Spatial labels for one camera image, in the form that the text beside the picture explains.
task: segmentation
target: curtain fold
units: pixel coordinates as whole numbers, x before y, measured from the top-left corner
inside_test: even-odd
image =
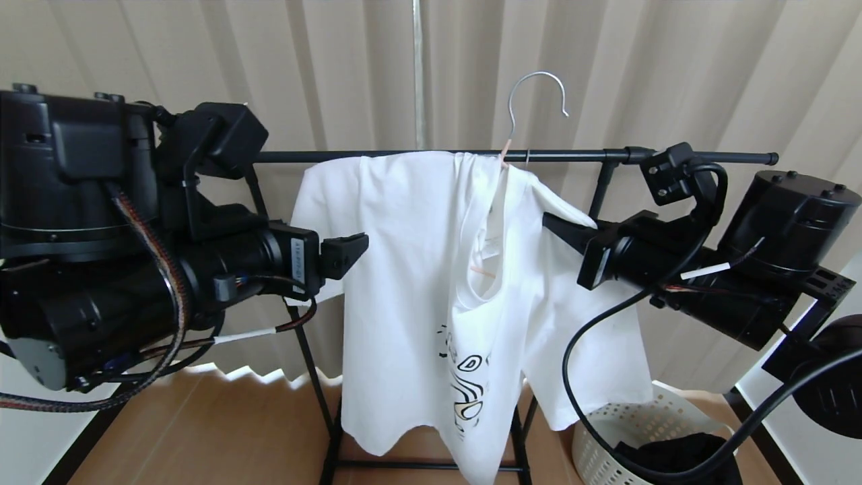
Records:
[[[778,169],[862,189],[862,1],[424,0],[425,136],[432,149],[501,148],[511,86],[556,73],[571,117],[548,79],[515,96],[513,149],[664,148],[776,151]],[[249,103],[270,131],[266,149],[413,149],[416,140],[412,2],[7,0],[0,16],[0,85],[43,92],[118,92],[172,111],[204,101]],[[532,164],[554,191],[587,210],[594,164]],[[753,175],[728,166],[731,187],[715,244]],[[259,166],[273,217],[290,219],[304,166]],[[241,182],[207,179],[217,204],[251,198]],[[640,172],[616,171],[601,218],[641,208],[662,217]],[[859,250],[856,217],[823,262],[842,268]],[[342,310],[328,302],[307,325],[315,358],[340,373]],[[756,362],[685,316],[640,308],[653,376],[674,387],[723,391]],[[226,332],[282,323],[275,298],[228,312]],[[304,372],[296,338],[216,348],[222,370]]]

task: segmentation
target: wooden floor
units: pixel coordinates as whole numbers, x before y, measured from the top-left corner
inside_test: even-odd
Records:
[[[339,392],[339,387],[327,387],[330,407]],[[686,397],[714,419],[739,425],[721,396],[695,392]],[[529,398],[523,396],[522,410]],[[536,414],[527,441],[536,485],[582,485],[572,466],[571,445],[572,429],[551,431],[541,411]],[[226,377],[217,369],[196,369],[162,379],[130,401],[70,484],[315,485],[326,449],[326,430],[307,382],[261,379],[250,372]],[[341,455],[368,457],[348,436]],[[433,430],[417,428],[387,457],[447,460],[448,454]],[[513,460],[510,445],[505,459]],[[779,485],[751,440],[740,449],[737,462],[746,484]],[[335,483],[466,482],[457,471],[345,469]],[[502,472],[496,484],[517,485],[517,478]]]

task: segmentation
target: shirt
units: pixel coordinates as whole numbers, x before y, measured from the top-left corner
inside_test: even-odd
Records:
[[[291,225],[321,239],[369,236],[317,297],[345,296],[341,423],[364,450],[383,455],[409,429],[433,426],[470,483],[493,483],[524,376],[552,429],[577,419],[565,345],[634,289],[578,286],[582,256],[543,229],[545,211],[595,227],[497,157],[415,152],[305,172]],[[588,332],[569,370],[586,412],[650,400],[635,309]]]

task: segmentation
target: shirt tag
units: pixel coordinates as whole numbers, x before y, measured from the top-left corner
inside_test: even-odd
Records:
[[[503,237],[497,236],[489,239],[485,239],[484,246],[482,247],[482,259],[488,259],[499,255],[503,252]]]

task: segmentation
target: laundry basket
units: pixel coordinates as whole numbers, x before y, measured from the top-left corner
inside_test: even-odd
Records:
[[[732,428],[714,421],[686,398],[657,382],[653,383],[651,403],[608,404],[587,416],[602,438],[614,447],[622,441],[640,448],[652,441],[723,429],[733,434]],[[650,485],[623,468],[581,423],[575,425],[572,460],[585,485]]]

